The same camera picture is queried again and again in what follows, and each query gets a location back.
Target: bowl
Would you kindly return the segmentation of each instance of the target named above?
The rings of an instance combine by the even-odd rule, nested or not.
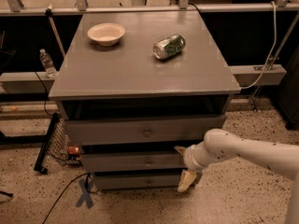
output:
[[[101,46],[113,46],[125,34],[123,26],[116,23],[102,23],[93,26],[87,36]]]

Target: green can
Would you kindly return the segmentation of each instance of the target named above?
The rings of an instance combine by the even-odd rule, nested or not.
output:
[[[186,46],[186,40],[182,35],[171,35],[168,38],[157,42],[153,46],[153,53],[155,54],[156,58],[159,60],[164,60],[171,56],[174,56],[181,51]]]

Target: terrazzo floor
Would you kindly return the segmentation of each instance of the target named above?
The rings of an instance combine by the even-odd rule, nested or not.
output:
[[[285,129],[285,121],[266,98],[253,112],[246,99],[233,99],[223,129],[244,138],[299,145],[299,131]],[[5,116],[5,108],[14,112]],[[0,113],[0,131],[7,136],[40,135],[50,119],[18,116],[30,112],[6,106]],[[43,223],[63,189],[85,171],[81,166],[61,165],[46,156],[47,175],[34,171],[40,144],[0,146],[0,223]],[[240,158],[211,164],[194,188],[178,193],[176,187],[97,192],[80,203],[74,181],[56,203],[45,223],[283,223],[292,182]]]

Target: can lid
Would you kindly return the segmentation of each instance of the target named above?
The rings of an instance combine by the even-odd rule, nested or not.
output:
[[[155,54],[156,58],[162,60],[166,58],[166,53],[164,48],[159,45],[159,44],[155,44],[153,47],[153,53]]]

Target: white cable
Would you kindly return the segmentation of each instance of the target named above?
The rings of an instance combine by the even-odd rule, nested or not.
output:
[[[258,78],[251,84],[251,85],[248,85],[246,87],[242,87],[241,86],[241,89],[248,89],[248,88],[251,88],[252,86],[255,86],[259,80],[261,79],[261,77],[263,76],[263,73],[264,71],[266,70],[266,66],[268,65],[269,63],[269,59],[271,57],[271,54],[272,54],[272,51],[277,43],[277,8],[276,8],[276,5],[275,5],[275,2],[272,1],[271,2],[272,4],[272,7],[273,7],[273,22],[274,22],[274,42],[273,42],[273,45],[272,45],[272,48],[270,49],[270,52],[268,54],[268,57],[267,59],[265,60],[265,63],[263,65],[263,68],[262,68],[262,72],[261,74],[258,76]]]

